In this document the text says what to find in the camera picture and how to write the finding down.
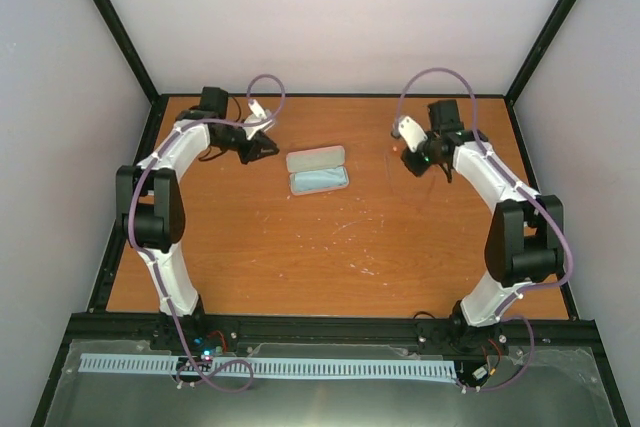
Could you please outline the pink glasses case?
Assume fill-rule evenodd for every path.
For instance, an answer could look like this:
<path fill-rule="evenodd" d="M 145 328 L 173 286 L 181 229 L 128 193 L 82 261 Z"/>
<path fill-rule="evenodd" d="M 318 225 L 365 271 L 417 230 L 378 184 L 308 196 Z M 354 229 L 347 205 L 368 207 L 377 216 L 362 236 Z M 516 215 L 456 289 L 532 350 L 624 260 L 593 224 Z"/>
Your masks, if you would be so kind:
<path fill-rule="evenodd" d="M 343 146 L 328 146 L 314 149 L 290 152 L 286 155 L 286 168 L 289 174 L 289 187 L 293 195 L 302 196 L 320 192 L 329 192 L 346 188 L 349 183 L 349 175 L 345 167 L 346 152 Z M 314 171 L 321 169 L 331 169 L 342 167 L 348 176 L 349 183 L 339 189 L 327 189 L 310 193 L 295 194 L 291 190 L 291 177 L 293 174 L 305 171 Z"/>

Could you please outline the light blue cleaning cloth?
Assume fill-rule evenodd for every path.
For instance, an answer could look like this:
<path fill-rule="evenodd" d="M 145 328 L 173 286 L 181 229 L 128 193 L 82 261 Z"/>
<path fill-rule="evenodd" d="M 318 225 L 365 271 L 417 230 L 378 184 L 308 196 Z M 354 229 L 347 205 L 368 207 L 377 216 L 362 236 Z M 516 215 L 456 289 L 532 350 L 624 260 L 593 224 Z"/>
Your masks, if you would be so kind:
<path fill-rule="evenodd" d="M 295 194 L 310 193 L 345 187 L 349 183 L 342 167 L 298 172 L 291 177 L 291 190 Z"/>

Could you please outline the thin red frame sunglasses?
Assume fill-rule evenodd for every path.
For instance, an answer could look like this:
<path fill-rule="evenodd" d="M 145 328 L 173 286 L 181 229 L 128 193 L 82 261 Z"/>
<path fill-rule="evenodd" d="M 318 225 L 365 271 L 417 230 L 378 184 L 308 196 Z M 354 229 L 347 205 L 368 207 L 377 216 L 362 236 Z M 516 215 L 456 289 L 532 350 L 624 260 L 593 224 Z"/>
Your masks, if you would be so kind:
<path fill-rule="evenodd" d="M 412 199 L 414 177 L 401 160 L 401 150 L 396 144 L 384 151 L 386 178 L 391 193 L 400 201 L 409 203 Z"/>

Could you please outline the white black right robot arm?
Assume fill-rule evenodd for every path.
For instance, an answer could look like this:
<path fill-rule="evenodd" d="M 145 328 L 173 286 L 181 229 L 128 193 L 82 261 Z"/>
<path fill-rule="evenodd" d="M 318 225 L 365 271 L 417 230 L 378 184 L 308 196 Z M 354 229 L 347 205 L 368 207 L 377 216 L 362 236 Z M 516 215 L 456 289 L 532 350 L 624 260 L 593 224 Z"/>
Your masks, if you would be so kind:
<path fill-rule="evenodd" d="M 462 176 L 492 218 L 484 248 L 486 271 L 471 293 L 456 302 L 449 339 L 464 349 L 503 319 L 525 292 L 564 267 L 563 205 L 521 182 L 479 130 L 465 128 L 454 100 L 428 107 L 430 127 L 408 115 L 394 125 L 405 148 L 401 159 L 416 177 L 432 166 L 448 180 Z"/>

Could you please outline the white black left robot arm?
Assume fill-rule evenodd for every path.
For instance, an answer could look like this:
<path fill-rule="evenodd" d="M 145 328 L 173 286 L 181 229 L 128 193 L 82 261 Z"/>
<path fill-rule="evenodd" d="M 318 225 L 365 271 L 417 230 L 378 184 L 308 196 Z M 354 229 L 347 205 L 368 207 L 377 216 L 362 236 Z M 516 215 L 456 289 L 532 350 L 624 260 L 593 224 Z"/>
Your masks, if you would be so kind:
<path fill-rule="evenodd" d="M 190 350 L 206 342 L 208 325 L 192 315 L 200 296 L 190 280 L 181 247 L 186 213 L 180 181 L 210 147 L 236 152 L 244 165 L 279 152 L 266 134 L 274 126 L 276 114 L 248 97 L 246 119 L 229 120 L 228 100 L 225 91 L 205 88 L 201 102 L 178 114 L 168 136 L 155 150 L 116 173 L 116 227 L 145 262 L 160 311 L 180 317 L 172 335 Z"/>

